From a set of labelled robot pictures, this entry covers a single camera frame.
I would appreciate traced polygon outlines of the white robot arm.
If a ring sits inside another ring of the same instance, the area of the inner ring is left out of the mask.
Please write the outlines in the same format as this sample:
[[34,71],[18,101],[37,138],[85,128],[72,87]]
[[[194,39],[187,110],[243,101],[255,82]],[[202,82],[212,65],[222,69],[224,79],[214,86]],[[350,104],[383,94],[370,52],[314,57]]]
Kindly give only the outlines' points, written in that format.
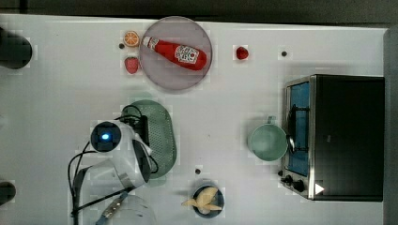
[[129,193],[146,184],[152,174],[150,147],[130,125],[118,120],[94,126],[83,151],[90,153],[98,155],[101,162],[69,177],[73,225],[83,225],[83,211],[88,207],[111,200],[95,220],[95,225],[105,225]]

